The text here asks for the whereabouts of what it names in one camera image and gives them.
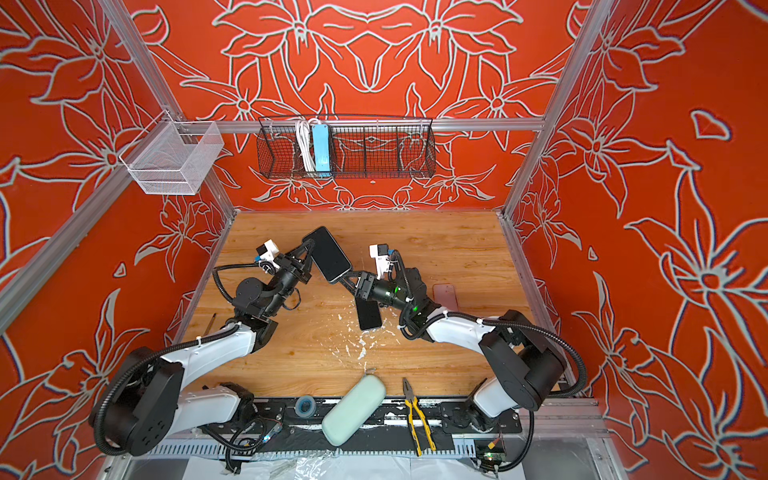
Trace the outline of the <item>light blue box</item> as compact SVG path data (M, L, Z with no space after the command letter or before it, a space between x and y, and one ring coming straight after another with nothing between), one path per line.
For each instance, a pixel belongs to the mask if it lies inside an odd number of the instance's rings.
M319 123L312 126L315 171L319 176L331 175L329 127Z

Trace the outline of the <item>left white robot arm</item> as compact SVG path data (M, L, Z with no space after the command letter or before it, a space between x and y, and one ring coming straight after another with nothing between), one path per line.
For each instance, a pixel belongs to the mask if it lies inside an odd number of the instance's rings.
M161 350L139 347L129 354L95 403L88 419L97 448L109 456L143 455L166 436L236 417L244 400L230 387L186 393L200 377L265 347L277 329L275 316L299 284L311 278L313 240L286 254L271 242L259 248L254 266L269 264L272 278L240 282L234 293L219 289L232 306L224 326Z

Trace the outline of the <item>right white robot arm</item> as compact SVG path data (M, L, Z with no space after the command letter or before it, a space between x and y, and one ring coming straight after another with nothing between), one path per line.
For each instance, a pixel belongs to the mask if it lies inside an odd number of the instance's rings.
M375 260L377 272L351 271L342 278L344 287L359 300L398 310L398 328L410 341L447 343L481 354L493 377L468 399L480 416L535 412L548 398L571 398L586 387L586 364L576 349L521 312L481 317L452 310L429 296L418 269L407 268L398 251Z

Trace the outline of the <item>mint green glasses case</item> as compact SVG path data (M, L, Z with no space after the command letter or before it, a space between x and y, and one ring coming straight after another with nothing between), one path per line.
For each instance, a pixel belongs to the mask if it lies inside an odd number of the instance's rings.
M346 443L382 405L384 383L375 375L365 375L323 418L322 432L334 447Z

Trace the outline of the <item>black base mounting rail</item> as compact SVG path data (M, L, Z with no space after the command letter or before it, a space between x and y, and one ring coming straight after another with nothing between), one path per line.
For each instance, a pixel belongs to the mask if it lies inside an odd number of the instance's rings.
M367 418L332 426L339 397L255 398L230 420L200 428L235 459L267 455L480 456L522 433L520 414L487 418L462 397L423 397L411 408L400 396L385 398Z

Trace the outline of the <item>clear plastic wall bin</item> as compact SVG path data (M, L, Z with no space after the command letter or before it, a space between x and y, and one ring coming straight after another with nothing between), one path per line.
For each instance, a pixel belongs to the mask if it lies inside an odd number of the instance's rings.
M214 122L163 121L120 158L129 175L148 195L195 195L219 157L224 141Z

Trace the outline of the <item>blue tape roll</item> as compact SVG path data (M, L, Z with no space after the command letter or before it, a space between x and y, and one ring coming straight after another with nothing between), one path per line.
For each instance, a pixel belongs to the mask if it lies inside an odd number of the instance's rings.
M295 414L303 419L312 418L315 415L316 409L316 400L310 395L298 397L294 404Z

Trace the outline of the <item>pink phone case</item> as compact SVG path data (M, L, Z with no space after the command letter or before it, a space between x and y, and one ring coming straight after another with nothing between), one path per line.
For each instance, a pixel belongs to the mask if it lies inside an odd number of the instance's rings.
M435 284L433 286L433 299L448 311L459 311L457 291L452 284Z

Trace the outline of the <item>yellow handled pliers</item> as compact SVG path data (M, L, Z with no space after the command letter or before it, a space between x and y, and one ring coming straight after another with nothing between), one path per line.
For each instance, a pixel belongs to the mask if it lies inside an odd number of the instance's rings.
M415 453L421 457L425 452L437 451L432 431L425 413L419 405L413 387L407 378L402 379L404 402L408 408L407 423L413 441Z

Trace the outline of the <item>green circuit board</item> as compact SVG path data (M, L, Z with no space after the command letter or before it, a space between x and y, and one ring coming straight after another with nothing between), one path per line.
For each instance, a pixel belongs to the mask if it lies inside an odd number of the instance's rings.
M483 463L492 465L507 462L507 455L500 441L480 440L476 443L477 456Z

